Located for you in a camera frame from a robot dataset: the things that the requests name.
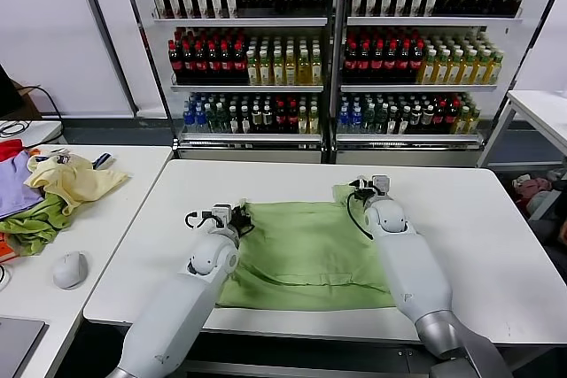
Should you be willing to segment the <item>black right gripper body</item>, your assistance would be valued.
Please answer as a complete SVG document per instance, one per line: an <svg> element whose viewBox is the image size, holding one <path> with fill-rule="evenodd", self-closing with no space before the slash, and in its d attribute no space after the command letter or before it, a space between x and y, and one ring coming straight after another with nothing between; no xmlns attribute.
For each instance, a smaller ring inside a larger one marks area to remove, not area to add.
<svg viewBox="0 0 567 378"><path fill-rule="evenodd" d="M362 202L366 202L377 194L377 188L373 182L364 178L352 181L351 186L354 188L353 197Z"/></svg>

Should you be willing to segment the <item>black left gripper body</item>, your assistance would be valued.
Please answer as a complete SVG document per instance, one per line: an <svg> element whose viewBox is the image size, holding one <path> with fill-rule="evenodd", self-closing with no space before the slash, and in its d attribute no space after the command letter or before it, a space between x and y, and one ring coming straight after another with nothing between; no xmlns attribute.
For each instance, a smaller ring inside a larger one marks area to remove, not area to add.
<svg viewBox="0 0 567 378"><path fill-rule="evenodd" d="M236 229L239 235L247 235L254 230L252 218L248 214L244 205L238 205L232 209L231 221L229 224Z"/></svg>

